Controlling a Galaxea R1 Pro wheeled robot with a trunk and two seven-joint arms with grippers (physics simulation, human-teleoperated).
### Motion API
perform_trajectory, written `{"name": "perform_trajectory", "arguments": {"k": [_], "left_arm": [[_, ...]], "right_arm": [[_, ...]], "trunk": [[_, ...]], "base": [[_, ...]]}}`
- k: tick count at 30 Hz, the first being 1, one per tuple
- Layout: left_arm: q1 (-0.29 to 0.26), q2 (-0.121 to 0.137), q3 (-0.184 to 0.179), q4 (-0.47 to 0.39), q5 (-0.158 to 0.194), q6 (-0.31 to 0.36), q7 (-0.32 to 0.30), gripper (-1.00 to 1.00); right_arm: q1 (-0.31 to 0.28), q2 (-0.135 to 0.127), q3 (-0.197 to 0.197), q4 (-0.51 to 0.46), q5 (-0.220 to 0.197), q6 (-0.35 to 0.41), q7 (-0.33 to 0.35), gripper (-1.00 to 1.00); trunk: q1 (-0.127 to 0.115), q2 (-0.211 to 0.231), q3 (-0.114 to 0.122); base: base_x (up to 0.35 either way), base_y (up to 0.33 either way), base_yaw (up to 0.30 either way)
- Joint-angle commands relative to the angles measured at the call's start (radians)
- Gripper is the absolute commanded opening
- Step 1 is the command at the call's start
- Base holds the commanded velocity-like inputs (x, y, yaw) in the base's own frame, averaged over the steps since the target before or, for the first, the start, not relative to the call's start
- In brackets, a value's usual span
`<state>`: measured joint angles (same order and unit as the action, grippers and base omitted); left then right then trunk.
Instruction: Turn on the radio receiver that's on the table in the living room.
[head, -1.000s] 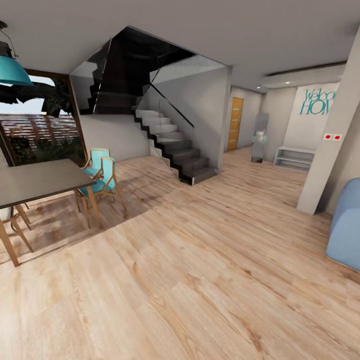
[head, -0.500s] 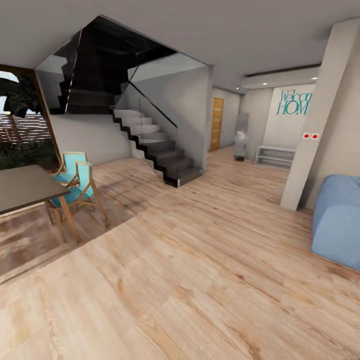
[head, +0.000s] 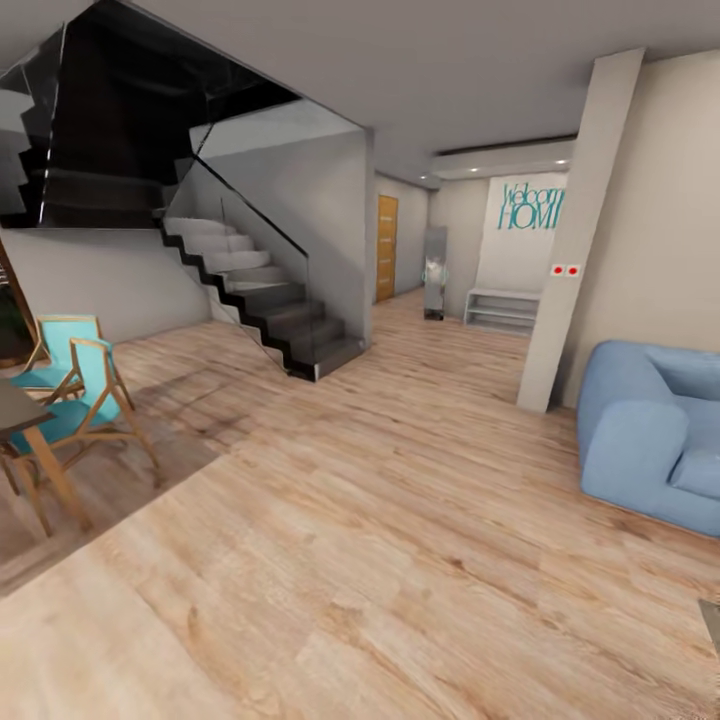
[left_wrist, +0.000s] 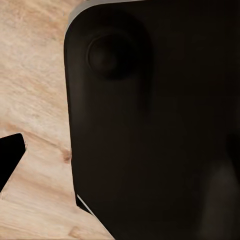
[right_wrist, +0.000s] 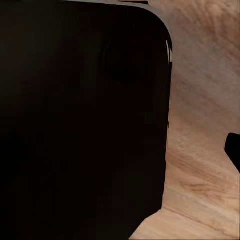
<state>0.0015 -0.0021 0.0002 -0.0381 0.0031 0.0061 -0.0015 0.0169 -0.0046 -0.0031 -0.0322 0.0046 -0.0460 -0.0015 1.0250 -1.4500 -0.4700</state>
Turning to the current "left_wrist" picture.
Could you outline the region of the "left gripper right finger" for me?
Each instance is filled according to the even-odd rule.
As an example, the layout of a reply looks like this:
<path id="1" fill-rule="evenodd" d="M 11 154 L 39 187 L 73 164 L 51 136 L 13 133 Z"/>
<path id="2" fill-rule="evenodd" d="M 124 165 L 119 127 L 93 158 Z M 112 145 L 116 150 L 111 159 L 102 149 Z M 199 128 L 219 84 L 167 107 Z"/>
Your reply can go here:
<path id="1" fill-rule="evenodd" d="M 229 133 L 224 149 L 228 157 L 240 172 L 240 135 Z"/>

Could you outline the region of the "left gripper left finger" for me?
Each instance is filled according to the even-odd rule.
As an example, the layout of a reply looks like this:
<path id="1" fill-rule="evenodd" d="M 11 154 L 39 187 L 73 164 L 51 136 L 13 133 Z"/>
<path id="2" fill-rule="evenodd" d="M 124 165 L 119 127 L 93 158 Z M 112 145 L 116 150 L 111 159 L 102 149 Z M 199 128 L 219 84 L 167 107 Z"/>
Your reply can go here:
<path id="1" fill-rule="evenodd" d="M 21 133 L 0 138 L 0 192 L 25 152 L 25 142 Z"/>

